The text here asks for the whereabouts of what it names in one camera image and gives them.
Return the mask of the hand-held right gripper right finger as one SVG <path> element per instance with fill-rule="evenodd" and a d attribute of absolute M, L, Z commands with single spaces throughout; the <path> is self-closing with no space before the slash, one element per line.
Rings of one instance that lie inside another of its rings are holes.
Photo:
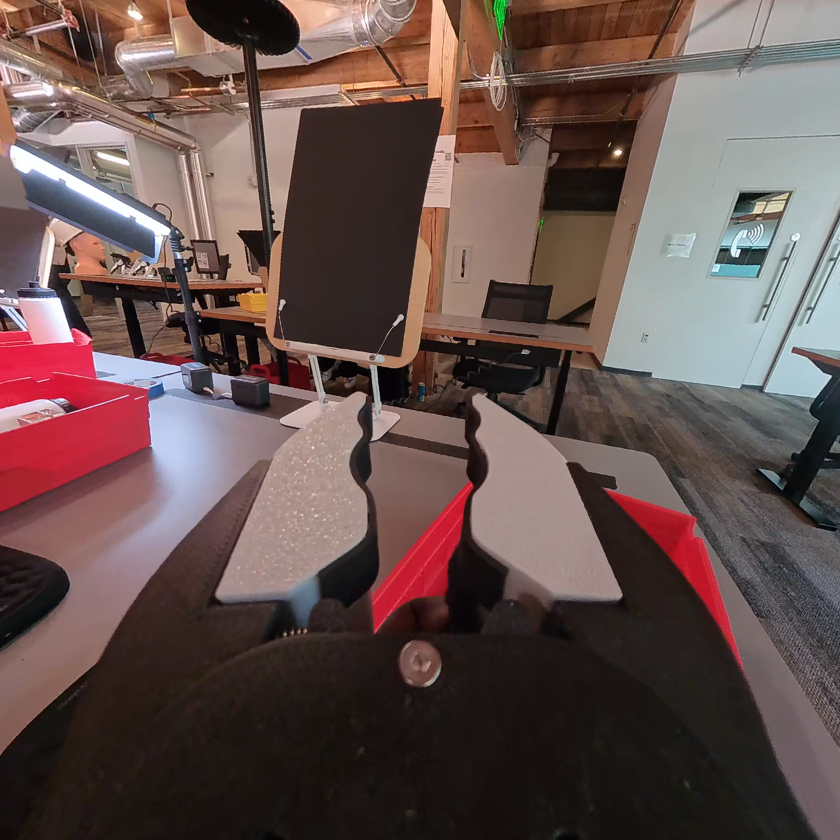
<path fill-rule="evenodd" d="M 448 564 L 453 616 L 517 601 L 614 606 L 623 593 L 572 476 L 546 437 L 489 397 L 467 410 L 467 475 L 458 546 Z"/>

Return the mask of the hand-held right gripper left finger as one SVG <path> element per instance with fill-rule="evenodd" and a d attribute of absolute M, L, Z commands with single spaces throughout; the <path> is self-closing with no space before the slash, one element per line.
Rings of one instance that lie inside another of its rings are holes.
<path fill-rule="evenodd" d="M 276 602 L 307 627 L 324 600 L 354 607 L 380 570 L 372 473 L 372 404 L 363 393 L 278 448 L 245 518 L 215 598 Z"/>

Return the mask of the white metal stand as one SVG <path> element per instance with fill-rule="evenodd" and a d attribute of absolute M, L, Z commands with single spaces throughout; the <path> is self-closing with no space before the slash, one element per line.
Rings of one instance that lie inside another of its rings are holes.
<path fill-rule="evenodd" d="M 293 429 L 304 428 L 322 417 L 334 414 L 339 407 L 342 407 L 344 403 L 349 401 L 349 399 L 344 401 L 331 401 L 328 398 L 324 390 L 322 374 L 320 372 L 319 357 L 310 353 L 308 359 L 316 385 L 318 400 L 316 402 L 308 402 L 303 407 L 283 416 L 280 419 L 280 423 L 285 427 Z M 400 422 L 401 417 L 398 413 L 386 411 L 382 407 L 378 371 L 380 367 L 385 365 L 385 356 L 382 353 L 363 353 L 361 360 L 363 362 L 369 362 L 369 373 L 371 375 L 371 387 L 373 391 L 372 440 L 375 442 L 382 439 L 385 434 L 391 432 L 394 426 Z"/>

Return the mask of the grey desk with wooden edge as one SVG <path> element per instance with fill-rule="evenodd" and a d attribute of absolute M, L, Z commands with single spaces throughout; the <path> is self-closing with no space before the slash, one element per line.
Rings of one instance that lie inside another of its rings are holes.
<path fill-rule="evenodd" d="M 549 368 L 558 370 L 546 427 L 512 407 L 505 409 L 546 434 L 557 433 L 573 353 L 594 352 L 588 329 L 554 323 L 518 322 L 493 318 L 424 315 L 420 350 L 459 358 L 454 380 L 479 389 L 498 403 L 500 394 L 522 396 L 540 385 Z"/>

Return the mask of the wooden desk with yellow box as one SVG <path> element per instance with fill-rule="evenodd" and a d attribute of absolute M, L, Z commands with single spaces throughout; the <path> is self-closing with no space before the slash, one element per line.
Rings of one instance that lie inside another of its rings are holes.
<path fill-rule="evenodd" d="M 271 361 L 276 352 L 268 342 L 266 315 L 240 307 L 200 310 L 197 313 L 200 334 L 207 338 L 218 337 L 221 360 L 232 376 L 246 373 L 253 364 L 260 364 L 260 353 L 265 350 Z"/>

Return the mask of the wooden board easel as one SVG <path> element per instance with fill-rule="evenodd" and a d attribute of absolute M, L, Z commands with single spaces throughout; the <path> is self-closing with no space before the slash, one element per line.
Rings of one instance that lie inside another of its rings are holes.
<path fill-rule="evenodd" d="M 266 336 L 277 350 L 400 368 L 419 350 L 432 256 L 416 239 L 411 269 L 389 269 L 383 253 L 315 280 L 281 267 L 282 234 L 267 270 Z"/>

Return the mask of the black teleprompter hood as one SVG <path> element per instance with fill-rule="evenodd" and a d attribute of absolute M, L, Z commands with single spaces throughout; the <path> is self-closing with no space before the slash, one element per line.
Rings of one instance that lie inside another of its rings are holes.
<path fill-rule="evenodd" d="M 245 247 L 248 273 L 252 276 L 268 277 L 270 248 L 266 247 L 266 232 L 263 229 L 240 229 L 237 235 Z"/>

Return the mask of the clear plastic box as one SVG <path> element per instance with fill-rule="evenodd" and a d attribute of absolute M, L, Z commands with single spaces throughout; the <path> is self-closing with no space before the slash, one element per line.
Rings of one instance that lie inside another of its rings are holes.
<path fill-rule="evenodd" d="M 76 410 L 77 408 L 63 397 L 39 398 L 9 406 L 7 416 L 12 427 L 26 427 L 73 413 Z"/>

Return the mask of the black textured pad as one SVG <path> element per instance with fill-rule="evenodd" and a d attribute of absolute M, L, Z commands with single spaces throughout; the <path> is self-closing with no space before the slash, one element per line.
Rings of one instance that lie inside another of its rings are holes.
<path fill-rule="evenodd" d="M 29 631 L 67 596 L 70 579 L 57 563 L 1 547 L 1 648 Z"/>

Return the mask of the wooden desk with black legs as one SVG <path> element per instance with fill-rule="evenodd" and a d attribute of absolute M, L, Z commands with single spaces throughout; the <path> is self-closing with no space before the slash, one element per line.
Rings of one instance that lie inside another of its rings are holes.
<path fill-rule="evenodd" d="M 122 301 L 123 320 L 129 335 L 133 356 L 138 359 L 146 354 L 147 348 L 134 303 L 136 301 L 147 301 L 172 306 L 183 305 L 181 287 L 173 275 L 162 279 L 158 277 L 93 276 L 61 272 L 59 276 L 63 279 L 79 281 L 84 293 L 95 298 L 119 299 Z M 187 284 L 193 301 L 204 305 L 208 299 L 211 299 L 218 308 L 233 306 L 238 294 L 257 289 L 264 290 L 265 288 L 263 280 L 253 277 L 247 280 L 188 279 Z"/>

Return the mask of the white door with window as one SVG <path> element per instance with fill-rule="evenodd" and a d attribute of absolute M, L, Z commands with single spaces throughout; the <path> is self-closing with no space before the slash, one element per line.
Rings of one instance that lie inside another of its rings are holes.
<path fill-rule="evenodd" d="M 838 348 L 838 134 L 728 140 L 713 176 L 710 327 L 687 380 L 812 397 L 795 346 Z"/>

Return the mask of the black foam board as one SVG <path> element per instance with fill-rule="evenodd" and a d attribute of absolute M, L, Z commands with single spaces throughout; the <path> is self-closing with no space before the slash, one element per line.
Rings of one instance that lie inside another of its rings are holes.
<path fill-rule="evenodd" d="M 438 98 L 303 109 L 282 269 L 309 283 L 376 252 L 411 269 L 443 115 Z"/>

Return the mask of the white water bottle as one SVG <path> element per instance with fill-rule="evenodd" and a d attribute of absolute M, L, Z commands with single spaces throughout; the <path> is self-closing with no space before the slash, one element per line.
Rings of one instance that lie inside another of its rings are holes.
<path fill-rule="evenodd" d="M 67 315 L 54 290 L 33 280 L 17 290 L 17 301 L 32 343 L 73 343 Z"/>

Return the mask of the black pole with round disk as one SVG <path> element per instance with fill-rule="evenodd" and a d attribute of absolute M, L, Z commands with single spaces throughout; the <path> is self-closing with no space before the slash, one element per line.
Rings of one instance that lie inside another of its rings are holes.
<path fill-rule="evenodd" d="M 220 43 L 243 50 L 259 210 L 264 250 L 269 259 L 276 231 L 256 57 L 258 54 L 284 56 L 290 53 L 299 45 L 300 26 L 291 10 L 279 1 L 187 1 L 185 5 L 204 33 Z"/>

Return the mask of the silver air duct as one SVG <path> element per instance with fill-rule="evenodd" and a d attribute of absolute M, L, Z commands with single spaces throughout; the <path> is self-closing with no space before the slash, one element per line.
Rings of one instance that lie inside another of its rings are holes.
<path fill-rule="evenodd" d="M 130 85 L 151 98 L 151 73 L 187 68 L 204 77 L 245 72 L 250 43 L 260 70 L 315 65 L 383 46 L 413 16 L 415 1 L 185 2 L 168 35 L 124 40 L 114 58 Z"/>

